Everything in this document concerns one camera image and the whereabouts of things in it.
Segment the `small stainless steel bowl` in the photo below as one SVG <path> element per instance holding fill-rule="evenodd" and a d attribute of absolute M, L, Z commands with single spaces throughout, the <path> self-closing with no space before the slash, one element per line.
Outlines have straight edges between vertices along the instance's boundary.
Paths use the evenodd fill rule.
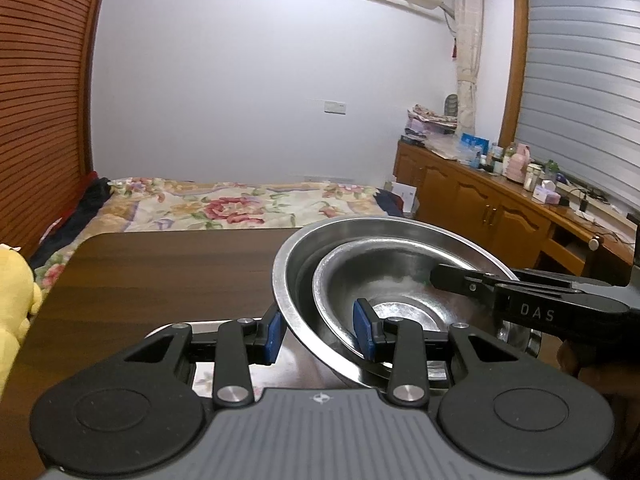
<path fill-rule="evenodd" d="M 372 236 L 350 240 L 324 256 L 312 278 L 314 303 L 323 322 L 355 356 L 362 356 L 352 309 L 363 298 L 380 318 L 408 318 L 424 330 L 443 332 L 465 322 L 501 340 L 509 329 L 478 300 L 444 292 L 430 282 L 439 263 L 496 274 L 498 261 L 468 240 L 437 234 L 432 240 Z"/>

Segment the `large stainless steel bowl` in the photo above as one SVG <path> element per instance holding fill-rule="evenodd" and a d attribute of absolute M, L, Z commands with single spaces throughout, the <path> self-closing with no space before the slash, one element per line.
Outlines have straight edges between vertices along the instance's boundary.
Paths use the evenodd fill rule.
<path fill-rule="evenodd" d="M 431 283 L 439 263 L 512 280 L 514 273 L 487 250 L 453 232 L 395 217 L 341 217 L 298 230 L 272 267 L 274 301 L 288 328 L 319 361 L 349 385 L 385 389 L 390 363 L 363 359 L 352 325 L 357 299 L 379 318 L 408 318 L 445 333 L 466 323 L 530 356 L 541 334 L 495 320 L 491 308 Z"/>

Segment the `floral white square plate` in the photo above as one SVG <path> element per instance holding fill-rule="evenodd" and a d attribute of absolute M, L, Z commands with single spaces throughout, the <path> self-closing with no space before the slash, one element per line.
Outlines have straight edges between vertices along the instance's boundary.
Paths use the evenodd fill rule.
<path fill-rule="evenodd" d="M 119 355 L 126 384 L 157 403 L 162 394 L 186 400 L 239 393 L 239 405 L 254 402 L 268 388 L 341 389 L 344 384 L 288 336 L 282 314 L 220 322 L 167 325 Z"/>

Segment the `wooden sideboard cabinet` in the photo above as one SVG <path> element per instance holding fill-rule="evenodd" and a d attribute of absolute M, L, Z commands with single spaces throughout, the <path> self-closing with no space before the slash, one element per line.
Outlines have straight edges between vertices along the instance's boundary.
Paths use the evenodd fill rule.
<path fill-rule="evenodd" d="M 416 188 L 416 220 L 462 235 L 513 269 L 628 283 L 634 250 L 567 206 L 544 205 L 504 177 L 397 144 L 393 175 Z"/>

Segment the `pink tissue box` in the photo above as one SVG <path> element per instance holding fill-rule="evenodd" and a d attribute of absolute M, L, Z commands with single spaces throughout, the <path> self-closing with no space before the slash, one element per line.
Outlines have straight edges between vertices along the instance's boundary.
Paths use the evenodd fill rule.
<path fill-rule="evenodd" d="M 561 195 L 552 188 L 545 188 L 543 185 L 537 185 L 533 192 L 533 200 L 546 205 L 559 205 Z"/>

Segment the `pink kettle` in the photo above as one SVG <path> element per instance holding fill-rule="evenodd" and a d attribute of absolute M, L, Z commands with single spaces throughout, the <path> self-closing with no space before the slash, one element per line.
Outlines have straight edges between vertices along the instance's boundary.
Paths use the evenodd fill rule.
<path fill-rule="evenodd" d="M 508 166 L 506 166 L 506 177 L 512 182 L 523 184 L 529 163 L 529 146 L 519 143 L 515 153 L 510 157 Z"/>

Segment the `blue photo card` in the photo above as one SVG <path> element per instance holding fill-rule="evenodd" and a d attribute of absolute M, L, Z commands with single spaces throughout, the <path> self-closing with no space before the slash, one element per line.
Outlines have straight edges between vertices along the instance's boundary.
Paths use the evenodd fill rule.
<path fill-rule="evenodd" d="M 487 155 L 490 147 L 490 143 L 487 139 L 482 138 L 481 136 L 473 136 L 466 132 L 462 134 L 460 144 L 466 150 L 476 150 L 478 148 L 480 150 L 480 154 L 484 156 Z"/>

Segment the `folded fabric pile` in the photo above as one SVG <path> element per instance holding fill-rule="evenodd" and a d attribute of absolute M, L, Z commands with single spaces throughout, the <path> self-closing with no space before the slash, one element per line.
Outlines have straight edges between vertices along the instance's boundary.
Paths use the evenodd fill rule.
<path fill-rule="evenodd" d="M 407 110 L 407 122 L 405 134 L 416 136 L 417 138 L 428 138 L 429 136 L 439 136 L 443 134 L 453 134 L 456 132 L 458 121 L 456 116 L 439 115 L 416 104 Z"/>

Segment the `grey window blind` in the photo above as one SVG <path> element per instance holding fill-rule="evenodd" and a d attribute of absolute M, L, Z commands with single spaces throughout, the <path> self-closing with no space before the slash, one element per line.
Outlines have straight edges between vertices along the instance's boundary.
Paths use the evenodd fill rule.
<path fill-rule="evenodd" d="M 528 0 L 516 140 L 639 205 L 639 0 Z"/>

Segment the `floral bed quilt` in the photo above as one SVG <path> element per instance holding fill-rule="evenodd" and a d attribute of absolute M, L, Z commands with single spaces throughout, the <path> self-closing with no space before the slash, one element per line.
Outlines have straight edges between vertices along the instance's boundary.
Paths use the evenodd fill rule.
<path fill-rule="evenodd" d="M 122 232 L 301 228 L 339 216 L 402 215 L 382 188 L 335 182 L 196 183 L 163 178 L 95 180 L 77 208 L 30 260 L 48 292 L 76 249 L 91 237 Z"/>

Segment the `yellow plush toy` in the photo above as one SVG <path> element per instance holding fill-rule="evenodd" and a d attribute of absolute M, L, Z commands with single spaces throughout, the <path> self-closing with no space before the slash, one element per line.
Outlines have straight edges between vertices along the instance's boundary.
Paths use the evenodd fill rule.
<path fill-rule="evenodd" d="M 1 391 L 30 329 L 30 320 L 42 305 L 42 291 L 18 248 L 0 249 Z"/>

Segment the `dark clothes on bed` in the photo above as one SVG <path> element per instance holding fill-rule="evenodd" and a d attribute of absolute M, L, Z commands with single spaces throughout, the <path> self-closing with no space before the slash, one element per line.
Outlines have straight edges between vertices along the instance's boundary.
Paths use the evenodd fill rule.
<path fill-rule="evenodd" d="M 39 247 L 29 259 L 28 263 L 32 270 L 37 270 L 55 252 L 72 244 L 111 195 L 110 180 L 99 177 L 95 171 L 85 176 L 77 196 L 43 235 Z"/>

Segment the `beige curtain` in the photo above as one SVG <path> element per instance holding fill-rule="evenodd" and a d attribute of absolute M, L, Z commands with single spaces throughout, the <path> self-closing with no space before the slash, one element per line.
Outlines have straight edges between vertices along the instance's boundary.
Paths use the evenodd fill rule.
<path fill-rule="evenodd" d="M 457 133 L 475 133 L 477 78 L 483 41 L 484 0 L 454 0 L 457 47 Z"/>

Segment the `wooden slatted wardrobe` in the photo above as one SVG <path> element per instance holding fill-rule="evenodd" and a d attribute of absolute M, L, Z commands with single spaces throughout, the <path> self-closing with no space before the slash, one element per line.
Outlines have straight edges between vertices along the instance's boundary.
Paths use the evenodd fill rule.
<path fill-rule="evenodd" d="M 102 0 L 1 0 L 1 240 L 30 257 L 92 170 Z"/>

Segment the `white wall switch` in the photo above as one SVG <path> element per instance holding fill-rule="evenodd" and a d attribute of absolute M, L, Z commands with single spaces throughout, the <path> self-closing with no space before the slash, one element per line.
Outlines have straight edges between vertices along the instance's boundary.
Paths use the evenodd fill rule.
<path fill-rule="evenodd" d="M 346 104 L 344 102 L 337 102 L 337 101 L 324 101 L 323 102 L 323 111 L 326 114 L 345 115 L 346 114 Z"/>

